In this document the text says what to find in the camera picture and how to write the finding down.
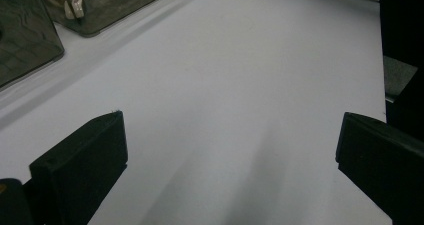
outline black object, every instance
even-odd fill
[[[423,142],[373,118],[345,113],[336,161],[397,225],[424,224]]]
[[[155,0],[44,0],[52,19],[84,37]]]
[[[34,224],[19,180],[0,179],[0,224]]]
[[[63,53],[42,0],[0,0],[0,87]]]
[[[31,163],[32,179],[21,189],[32,221],[29,216],[27,223],[19,220],[27,207],[19,205],[15,209],[22,211],[2,215],[0,224],[87,224],[125,170],[127,160],[122,112],[89,121]],[[0,207],[11,204],[16,204],[14,197],[1,193]],[[10,216],[15,222],[5,223]]]
[[[386,101],[387,124],[424,141],[424,68],[393,102]]]
[[[383,53],[416,67],[422,67],[422,0],[380,0]]]

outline white surface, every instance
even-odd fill
[[[0,93],[0,177],[124,112],[128,168],[90,224],[376,225],[337,169],[343,113],[385,119],[378,3],[160,0]]]

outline white table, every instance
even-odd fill
[[[0,93],[0,177],[124,112],[128,168],[90,224],[377,225],[337,169],[343,113],[385,119],[379,5],[160,0]]]

